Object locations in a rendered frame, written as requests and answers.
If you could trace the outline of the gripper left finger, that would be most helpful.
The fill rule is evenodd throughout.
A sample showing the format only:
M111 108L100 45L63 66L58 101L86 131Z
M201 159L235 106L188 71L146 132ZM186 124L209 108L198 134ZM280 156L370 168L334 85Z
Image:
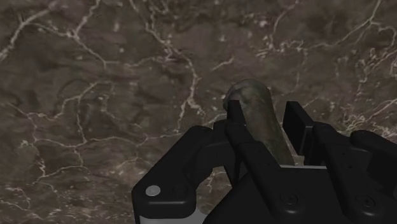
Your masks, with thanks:
M225 168L232 189L204 215L197 188L215 167ZM136 224L281 224L279 170L231 100L225 120L188 129L133 187Z

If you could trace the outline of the grey-green rounded cylinder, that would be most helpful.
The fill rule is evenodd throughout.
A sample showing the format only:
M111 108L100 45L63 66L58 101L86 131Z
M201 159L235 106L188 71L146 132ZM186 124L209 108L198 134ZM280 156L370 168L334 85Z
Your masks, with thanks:
M240 102L247 129L261 141L281 165L295 165L294 158L277 120L268 87L258 80L245 79L233 84L223 99L223 107L230 100Z

